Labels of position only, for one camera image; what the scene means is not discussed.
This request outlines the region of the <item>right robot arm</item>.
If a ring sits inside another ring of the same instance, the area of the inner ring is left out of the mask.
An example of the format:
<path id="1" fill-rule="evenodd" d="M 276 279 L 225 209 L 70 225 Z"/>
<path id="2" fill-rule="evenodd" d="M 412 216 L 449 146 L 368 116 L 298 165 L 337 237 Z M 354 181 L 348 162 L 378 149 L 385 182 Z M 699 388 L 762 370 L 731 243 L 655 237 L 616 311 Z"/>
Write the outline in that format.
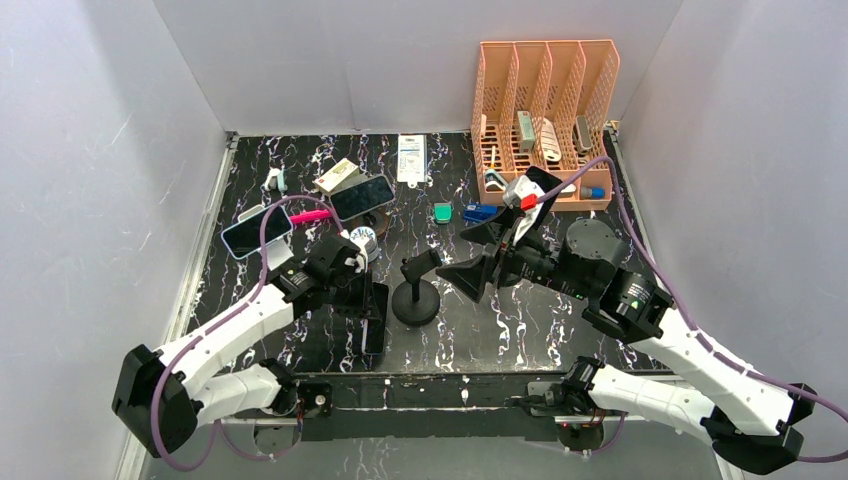
<path id="1" fill-rule="evenodd" d="M 626 269 L 627 246 L 597 219 L 572 223 L 552 250 L 536 232 L 519 236 L 500 221 L 467 229 L 463 238 L 484 246 L 471 260 L 437 269 L 438 276 L 473 301 L 488 286 L 527 280 L 585 302 L 594 329 L 672 369 L 682 387 L 650 381 L 601 360 L 579 357 L 566 378 L 546 388 L 530 384 L 514 405 L 540 415 L 626 412 L 689 434 L 728 463 L 766 475 L 800 460 L 796 424 L 812 413 L 809 389 L 782 389 L 731 367 L 727 354 L 688 327 L 672 296 L 652 278 Z"/>

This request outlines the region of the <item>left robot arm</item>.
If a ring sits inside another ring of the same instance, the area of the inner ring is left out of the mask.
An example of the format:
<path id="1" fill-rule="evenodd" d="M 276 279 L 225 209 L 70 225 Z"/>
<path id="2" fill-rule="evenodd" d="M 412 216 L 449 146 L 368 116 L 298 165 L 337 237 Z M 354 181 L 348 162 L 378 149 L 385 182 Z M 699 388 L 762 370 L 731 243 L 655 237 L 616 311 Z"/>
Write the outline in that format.
<path id="1" fill-rule="evenodd" d="M 266 336 L 325 306 L 365 324 L 363 352 L 383 350 L 390 289 L 374 281 L 361 248 L 342 235 L 301 255 L 278 239 L 256 287 L 206 325 L 156 349 L 124 357 L 112 412 L 156 458 L 202 425 L 246 410 L 288 416 L 304 408 L 301 378 L 273 358 L 236 373 L 224 367 Z"/>

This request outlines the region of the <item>purple smartphone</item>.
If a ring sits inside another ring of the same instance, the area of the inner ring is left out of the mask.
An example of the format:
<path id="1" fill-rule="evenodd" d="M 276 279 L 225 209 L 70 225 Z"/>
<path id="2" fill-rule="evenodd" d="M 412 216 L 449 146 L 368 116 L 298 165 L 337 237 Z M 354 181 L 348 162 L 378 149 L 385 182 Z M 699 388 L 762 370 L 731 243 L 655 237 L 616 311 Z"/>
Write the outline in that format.
<path id="1" fill-rule="evenodd" d="M 363 319 L 361 351 L 364 355 L 382 355 L 385 348 L 386 321 L 382 318 Z"/>

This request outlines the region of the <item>black phone stand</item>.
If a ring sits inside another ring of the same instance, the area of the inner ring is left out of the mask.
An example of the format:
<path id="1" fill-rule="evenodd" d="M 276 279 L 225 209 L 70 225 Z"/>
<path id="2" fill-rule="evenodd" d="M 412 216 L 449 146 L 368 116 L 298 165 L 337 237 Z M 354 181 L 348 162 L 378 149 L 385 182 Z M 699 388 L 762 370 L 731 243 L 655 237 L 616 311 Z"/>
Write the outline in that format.
<path id="1" fill-rule="evenodd" d="M 401 323 L 421 327 L 435 319 L 441 307 L 441 295 L 423 276 L 441 266 L 441 257 L 433 248 L 402 261 L 404 281 L 391 298 L 392 312 Z"/>

